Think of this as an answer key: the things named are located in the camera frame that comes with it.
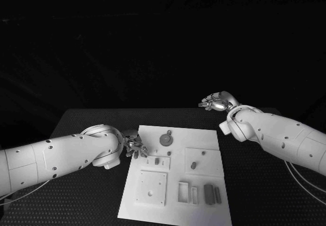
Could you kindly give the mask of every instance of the black backdrop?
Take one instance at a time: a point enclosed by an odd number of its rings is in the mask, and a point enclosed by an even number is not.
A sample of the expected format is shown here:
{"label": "black backdrop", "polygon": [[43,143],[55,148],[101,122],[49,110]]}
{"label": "black backdrop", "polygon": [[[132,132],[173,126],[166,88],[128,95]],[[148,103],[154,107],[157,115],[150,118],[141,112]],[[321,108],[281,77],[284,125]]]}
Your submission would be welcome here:
{"label": "black backdrop", "polygon": [[326,131],[323,3],[10,4],[0,8],[3,148],[46,139],[69,108],[196,107],[223,90]]}

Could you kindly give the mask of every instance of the table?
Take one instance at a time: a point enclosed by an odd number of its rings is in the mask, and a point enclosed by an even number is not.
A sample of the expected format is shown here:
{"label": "table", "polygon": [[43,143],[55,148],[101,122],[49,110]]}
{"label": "table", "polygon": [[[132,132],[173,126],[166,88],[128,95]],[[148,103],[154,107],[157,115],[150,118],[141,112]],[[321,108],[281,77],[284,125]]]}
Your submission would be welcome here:
{"label": "table", "polygon": [[[275,108],[259,109],[280,115]],[[69,109],[50,138],[81,133],[98,124],[108,124],[119,131],[137,129],[138,125],[216,130],[232,225],[324,225],[326,206],[297,185],[284,161],[264,152],[258,143],[241,143],[231,135],[222,134],[219,123],[225,119],[226,112],[205,111],[202,108]],[[130,165],[130,158],[124,153],[125,151],[119,158],[121,164],[112,169],[89,165],[53,179],[11,204],[0,225],[160,225],[117,218]],[[324,180],[308,169],[297,169],[316,185]],[[36,187],[20,190],[17,197]],[[314,189],[310,191],[326,200],[320,192]]]}

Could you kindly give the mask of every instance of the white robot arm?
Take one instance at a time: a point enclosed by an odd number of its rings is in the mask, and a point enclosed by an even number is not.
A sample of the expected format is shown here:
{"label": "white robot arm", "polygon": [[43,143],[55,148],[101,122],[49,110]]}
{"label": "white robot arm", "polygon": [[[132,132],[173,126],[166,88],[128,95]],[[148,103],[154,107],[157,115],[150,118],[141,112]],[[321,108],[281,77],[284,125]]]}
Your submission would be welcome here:
{"label": "white robot arm", "polygon": [[115,167],[124,146],[145,149],[135,147],[132,138],[114,127],[96,125],[81,134],[1,150],[0,196],[81,170],[91,162],[105,169]]}
{"label": "white robot arm", "polygon": [[225,135],[232,134],[241,142],[255,141],[270,154],[326,176],[324,133],[293,119],[241,105],[225,91],[202,99],[199,107],[228,112],[226,121],[219,124]]}

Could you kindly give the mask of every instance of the white cable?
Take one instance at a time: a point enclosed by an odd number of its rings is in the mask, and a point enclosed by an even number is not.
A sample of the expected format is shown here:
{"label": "white cable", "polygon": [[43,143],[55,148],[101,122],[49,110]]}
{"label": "white cable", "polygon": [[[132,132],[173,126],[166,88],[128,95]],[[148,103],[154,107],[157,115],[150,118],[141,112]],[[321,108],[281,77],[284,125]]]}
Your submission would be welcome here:
{"label": "white cable", "polygon": [[14,201],[17,201],[19,199],[21,199],[23,197],[26,197],[26,196],[27,196],[29,194],[32,194],[39,188],[36,188],[30,193],[27,193],[24,196],[21,196],[20,198],[14,199],[14,200],[10,201],[10,202],[14,202]]}
{"label": "white cable", "polygon": [[[290,171],[290,173],[291,173],[291,176],[293,176],[293,178],[294,178],[294,180],[297,181],[297,183],[298,183],[298,185],[303,187],[303,185],[301,185],[301,183],[298,182],[298,180],[297,180],[297,178],[295,178],[295,176],[293,175],[293,172],[291,172],[291,170],[290,170],[290,167],[288,167],[288,165],[287,165],[287,169],[288,169],[288,171]],[[310,192],[308,192],[308,190],[303,187],[303,189],[306,190],[306,192],[326,205],[326,202],[323,202]]]}
{"label": "white cable", "polygon": [[0,197],[0,200],[3,200],[7,196],[10,196],[14,192],[6,194],[4,196]]}
{"label": "white cable", "polygon": [[290,164],[291,164],[291,167],[294,168],[294,170],[295,170],[295,172],[297,172],[297,174],[298,174],[298,176],[301,177],[301,179],[317,189],[317,190],[320,190],[321,192],[324,192],[326,193],[326,190],[323,190],[321,188],[319,188],[316,185],[313,185],[306,179],[304,179],[304,177],[301,176],[301,174],[300,174],[300,172],[297,171],[297,169],[295,169],[295,167],[294,167],[294,165],[293,165],[293,163],[290,162]]}

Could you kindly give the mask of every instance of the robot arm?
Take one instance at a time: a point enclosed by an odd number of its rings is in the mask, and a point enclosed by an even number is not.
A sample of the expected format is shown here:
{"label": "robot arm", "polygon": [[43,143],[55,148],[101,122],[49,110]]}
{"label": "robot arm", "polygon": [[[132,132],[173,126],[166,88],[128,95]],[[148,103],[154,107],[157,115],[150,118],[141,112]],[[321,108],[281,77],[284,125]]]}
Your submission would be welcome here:
{"label": "robot arm", "polygon": [[264,151],[326,176],[326,134],[293,119],[241,105],[228,92],[207,96],[200,107],[226,111],[219,128],[235,139],[259,143]]}
{"label": "robot arm", "polygon": [[0,151],[0,196],[85,168],[119,164],[122,133],[108,125]]}

